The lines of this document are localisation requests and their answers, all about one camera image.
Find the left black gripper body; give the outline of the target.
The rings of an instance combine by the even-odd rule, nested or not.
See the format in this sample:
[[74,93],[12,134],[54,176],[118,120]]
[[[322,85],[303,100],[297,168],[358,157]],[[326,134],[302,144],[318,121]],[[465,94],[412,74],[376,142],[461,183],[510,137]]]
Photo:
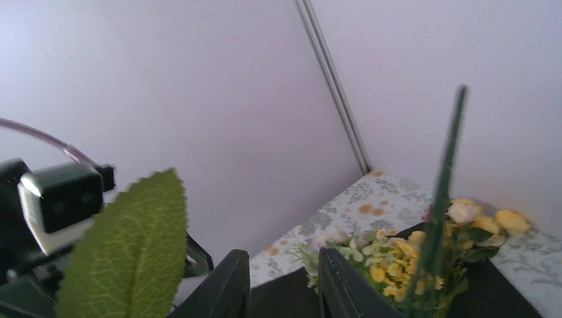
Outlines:
[[[115,168],[112,165],[96,165],[101,174],[103,191],[115,188]],[[1,162],[1,285],[14,282],[23,276],[38,280],[46,291],[54,296],[64,277],[62,267],[68,255],[74,251],[71,243],[56,250],[50,256],[38,247],[35,238],[25,225],[17,184],[23,174],[30,172],[20,158]],[[209,274],[214,269],[210,254],[187,234],[186,261],[183,278]],[[46,267],[41,276],[38,268]]]

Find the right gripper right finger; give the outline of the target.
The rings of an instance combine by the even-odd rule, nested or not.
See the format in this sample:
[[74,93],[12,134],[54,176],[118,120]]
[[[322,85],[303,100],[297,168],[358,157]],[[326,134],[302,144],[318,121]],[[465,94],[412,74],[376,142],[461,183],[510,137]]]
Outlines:
[[321,317],[404,317],[333,248],[319,251],[317,294]]

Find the black wrapping paper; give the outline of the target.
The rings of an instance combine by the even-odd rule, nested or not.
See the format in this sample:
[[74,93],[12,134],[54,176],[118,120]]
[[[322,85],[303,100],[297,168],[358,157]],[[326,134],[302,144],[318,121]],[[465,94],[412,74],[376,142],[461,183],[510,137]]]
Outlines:
[[491,234],[449,221],[301,243],[303,268],[252,290],[251,317],[538,317],[491,263]]

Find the colourful artificial flower bouquet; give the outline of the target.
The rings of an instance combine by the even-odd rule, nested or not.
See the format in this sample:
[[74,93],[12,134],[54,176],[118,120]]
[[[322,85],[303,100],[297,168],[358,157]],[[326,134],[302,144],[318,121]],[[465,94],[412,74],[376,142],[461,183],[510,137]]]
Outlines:
[[308,287],[316,290],[321,248],[333,248],[397,310],[417,276],[412,311],[430,317],[536,316],[536,311],[492,265],[507,239],[530,231],[530,222],[511,210],[492,217],[468,199],[454,199],[445,211],[441,272],[419,271],[425,231],[380,229],[349,236],[335,230],[294,249],[304,265]]

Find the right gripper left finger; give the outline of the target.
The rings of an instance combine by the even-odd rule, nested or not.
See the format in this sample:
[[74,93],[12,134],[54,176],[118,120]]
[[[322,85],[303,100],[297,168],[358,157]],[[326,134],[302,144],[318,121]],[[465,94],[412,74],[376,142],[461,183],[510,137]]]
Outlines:
[[249,254],[235,249],[167,318],[244,318],[250,293]]

